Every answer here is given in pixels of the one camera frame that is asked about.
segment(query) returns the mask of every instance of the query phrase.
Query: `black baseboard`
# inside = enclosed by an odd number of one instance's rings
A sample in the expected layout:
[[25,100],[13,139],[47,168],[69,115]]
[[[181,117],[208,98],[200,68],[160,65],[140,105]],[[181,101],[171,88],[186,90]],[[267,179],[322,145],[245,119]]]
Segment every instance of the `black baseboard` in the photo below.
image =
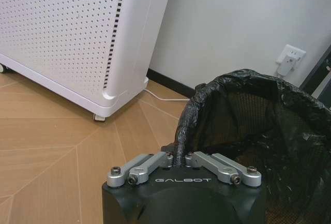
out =
[[186,96],[188,98],[194,96],[194,89],[182,83],[179,83],[171,78],[168,78],[154,70],[148,69],[147,77],[169,89],[172,89],[173,91],[176,91],[177,93],[182,94],[183,96]]

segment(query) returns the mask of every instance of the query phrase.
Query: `bolt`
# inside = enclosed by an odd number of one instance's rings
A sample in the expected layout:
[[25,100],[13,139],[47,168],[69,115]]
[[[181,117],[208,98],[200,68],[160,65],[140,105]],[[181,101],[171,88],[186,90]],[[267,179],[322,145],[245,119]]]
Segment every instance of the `bolt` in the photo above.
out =
[[118,167],[118,166],[114,166],[114,167],[111,169],[111,174],[112,174],[112,176],[120,175],[120,173],[121,173],[121,168]]
[[238,175],[232,175],[231,183],[233,183],[234,185],[239,185],[241,182],[242,182],[242,180],[240,179],[240,177]]
[[258,172],[257,168],[254,166],[247,167],[247,173],[249,174],[256,174]]
[[138,178],[136,175],[132,175],[128,178],[129,185],[134,186],[134,185],[136,185],[137,182],[138,182]]

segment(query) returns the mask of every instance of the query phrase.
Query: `white air purifier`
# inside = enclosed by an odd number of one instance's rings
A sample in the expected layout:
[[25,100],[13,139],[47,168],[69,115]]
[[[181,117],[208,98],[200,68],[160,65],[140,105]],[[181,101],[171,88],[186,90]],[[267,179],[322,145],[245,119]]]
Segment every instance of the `white air purifier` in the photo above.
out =
[[0,0],[0,63],[104,120],[146,87],[166,4]]

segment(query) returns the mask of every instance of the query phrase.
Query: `wall outlet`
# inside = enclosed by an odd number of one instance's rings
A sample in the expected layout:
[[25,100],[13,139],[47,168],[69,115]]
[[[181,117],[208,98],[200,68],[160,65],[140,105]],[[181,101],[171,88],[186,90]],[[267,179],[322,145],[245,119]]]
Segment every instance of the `wall outlet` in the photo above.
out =
[[296,69],[305,55],[306,55],[306,51],[303,51],[297,47],[293,47],[287,44],[284,50],[282,51],[282,53],[280,54],[280,56],[278,57],[278,59],[276,60],[276,63],[281,64],[284,58],[286,58],[286,56],[292,57],[296,60],[293,69]]

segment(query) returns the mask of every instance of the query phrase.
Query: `black garbage bag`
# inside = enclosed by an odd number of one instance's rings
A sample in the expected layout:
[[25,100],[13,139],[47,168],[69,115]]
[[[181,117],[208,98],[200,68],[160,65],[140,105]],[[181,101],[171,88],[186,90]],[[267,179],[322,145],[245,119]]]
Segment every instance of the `black garbage bag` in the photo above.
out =
[[290,83],[244,69],[198,85],[178,123],[175,166],[188,151],[256,166],[267,223],[331,223],[331,112]]

